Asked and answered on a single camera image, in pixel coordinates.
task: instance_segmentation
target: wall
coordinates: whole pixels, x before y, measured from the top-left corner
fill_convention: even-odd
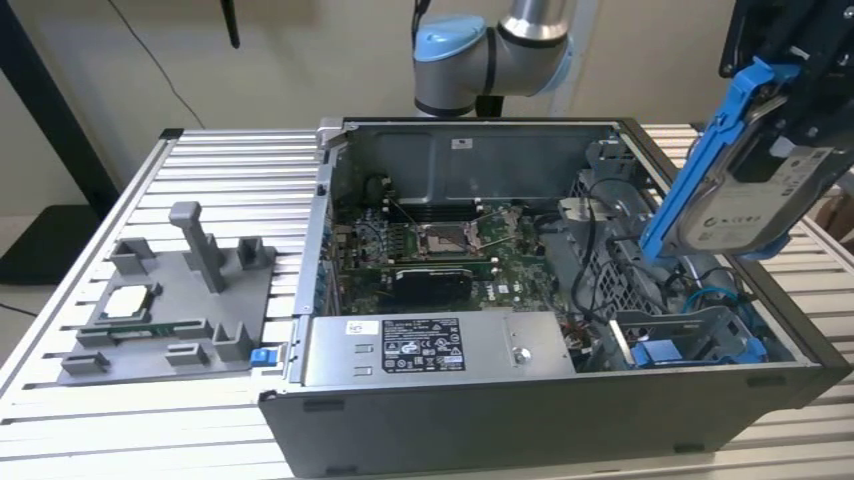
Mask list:
[[[494,23],[508,1],[434,0],[430,13],[470,12]],[[413,111],[410,1],[240,0],[240,50],[228,44],[214,0],[114,2],[208,128],[312,128],[322,116]],[[715,66],[731,1],[599,4],[594,50],[569,115],[705,118],[720,98]],[[11,6],[95,148],[126,181],[162,128],[192,128],[193,118],[106,0],[11,0]],[[510,99],[505,114],[544,116],[548,100]]]
[[[53,204],[85,204],[35,121],[0,73],[0,216],[35,215]]]
[[[569,104],[574,116],[705,121],[735,0],[601,0]]]

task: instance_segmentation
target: metal rail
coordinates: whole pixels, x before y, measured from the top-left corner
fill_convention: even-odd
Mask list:
[[[687,125],[645,126],[679,164]],[[63,388],[57,355],[89,315],[111,273],[117,238],[185,248],[167,224],[172,202],[197,200],[202,224],[230,246],[261,235],[278,249],[262,341],[289,337],[296,274],[313,179],[313,132],[186,132],[161,142],[105,226],[0,371],[0,478],[288,478],[252,401],[260,370],[206,380]],[[854,260],[808,220],[764,262],[815,325],[854,363]],[[713,455],[445,475],[454,479],[812,479],[854,472],[854,378],[800,410],[765,415]]]

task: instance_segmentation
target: blue latch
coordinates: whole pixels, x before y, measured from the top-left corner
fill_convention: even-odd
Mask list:
[[[256,348],[249,355],[249,366],[254,367],[274,367],[278,363],[278,358],[274,350],[266,348]]]

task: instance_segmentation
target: power supply label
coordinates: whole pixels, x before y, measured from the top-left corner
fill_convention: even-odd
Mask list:
[[[386,373],[465,370],[458,318],[382,320],[382,370]]]

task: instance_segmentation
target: circuit board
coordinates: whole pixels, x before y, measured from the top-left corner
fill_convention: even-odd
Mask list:
[[[342,314],[564,311],[553,308],[565,304],[532,219],[508,202],[481,204],[464,222],[388,223],[365,211],[334,233]],[[401,302],[394,281],[426,271],[465,276],[470,292],[429,305]]]

